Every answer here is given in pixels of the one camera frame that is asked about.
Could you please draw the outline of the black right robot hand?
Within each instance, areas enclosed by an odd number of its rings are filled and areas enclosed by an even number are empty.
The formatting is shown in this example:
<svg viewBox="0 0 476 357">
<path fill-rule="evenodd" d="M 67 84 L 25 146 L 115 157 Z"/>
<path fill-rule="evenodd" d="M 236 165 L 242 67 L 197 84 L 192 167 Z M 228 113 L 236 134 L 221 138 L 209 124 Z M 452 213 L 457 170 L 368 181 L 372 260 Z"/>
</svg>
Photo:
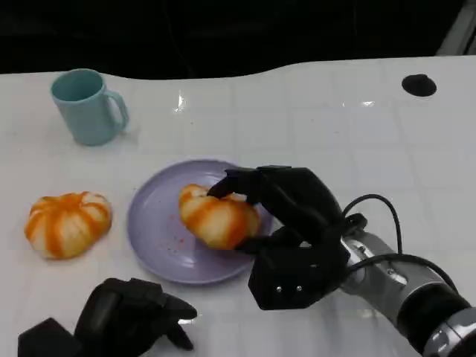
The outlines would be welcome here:
<svg viewBox="0 0 476 357">
<path fill-rule="evenodd" d="M 329 188 L 308 168 L 266 166 L 226 170 L 226 177 L 208 195 L 223 198 L 231 193 L 262 205 L 282 227 L 269 236 L 245 239 L 237 249 L 257 255 L 264 249 L 297 248 L 320 242 L 324 233 L 342 220 L 342 209 Z"/>
</svg>

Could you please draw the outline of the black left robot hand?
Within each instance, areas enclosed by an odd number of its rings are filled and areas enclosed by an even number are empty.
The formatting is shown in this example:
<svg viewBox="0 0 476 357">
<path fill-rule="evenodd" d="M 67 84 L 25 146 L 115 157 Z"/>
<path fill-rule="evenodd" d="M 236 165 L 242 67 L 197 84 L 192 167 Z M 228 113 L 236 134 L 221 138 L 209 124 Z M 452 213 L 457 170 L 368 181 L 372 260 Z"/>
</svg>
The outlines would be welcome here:
<svg viewBox="0 0 476 357">
<path fill-rule="evenodd" d="M 193 342 L 179 321 L 197 315 L 193 306 L 167 294 L 158 283 L 108 278 L 90 294 L 74 337 L 85 356 L 141 356 L 162 336 L 191 351 Z"/>
</svg>

